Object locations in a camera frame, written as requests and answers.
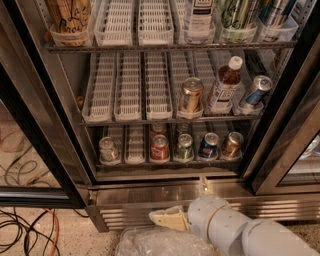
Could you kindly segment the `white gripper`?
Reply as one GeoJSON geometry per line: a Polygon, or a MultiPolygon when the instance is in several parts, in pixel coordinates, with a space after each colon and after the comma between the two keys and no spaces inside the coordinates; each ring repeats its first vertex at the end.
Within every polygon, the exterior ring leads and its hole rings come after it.
{"type": "Polygon", "coordinates": [[[245,256],[242,232],[250,218],[233,210],[226,200],[213,195],[205,176],[199,177],[199,192],[203,196],[188,208],[189,225],[182,206],[152,211],[150,220],[155,225],[177,231],[187,231],[190,226],[193,234],[216,245],[226,256],[245,256]]]}

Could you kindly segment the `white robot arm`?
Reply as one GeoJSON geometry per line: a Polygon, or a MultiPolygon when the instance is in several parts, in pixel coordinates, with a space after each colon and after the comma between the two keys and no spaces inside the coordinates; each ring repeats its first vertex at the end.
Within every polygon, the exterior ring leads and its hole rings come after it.
{"type": "Polygon", "coordinates": [[[320,256],[298,235],[270,219],[251,219],[231,208],[216,195],[204,177],[200,178],[200,195],[189,204],[149,213],[150,220],[162,227],[189,230],[221,249],[225,256],[320,256]]]}

